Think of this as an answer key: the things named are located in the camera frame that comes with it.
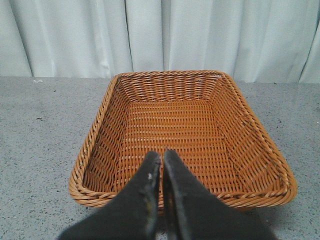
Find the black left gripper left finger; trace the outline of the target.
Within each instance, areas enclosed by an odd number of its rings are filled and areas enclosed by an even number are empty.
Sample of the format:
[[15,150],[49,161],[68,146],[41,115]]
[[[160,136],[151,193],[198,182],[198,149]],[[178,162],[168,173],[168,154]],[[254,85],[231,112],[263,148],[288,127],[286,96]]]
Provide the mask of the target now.
[[158,222],[161,159],[149,151],[124,188],[94,214],[65,229],[60,240],[153,240]]

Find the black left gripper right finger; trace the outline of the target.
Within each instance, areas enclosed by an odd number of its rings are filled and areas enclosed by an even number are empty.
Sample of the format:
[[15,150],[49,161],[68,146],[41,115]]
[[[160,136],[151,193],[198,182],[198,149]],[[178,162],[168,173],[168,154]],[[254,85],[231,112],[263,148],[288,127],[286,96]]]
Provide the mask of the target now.
[[163,199],[170,240],[274,240],[261,222],[227,206],[188,170],[175,150],[163,155]]

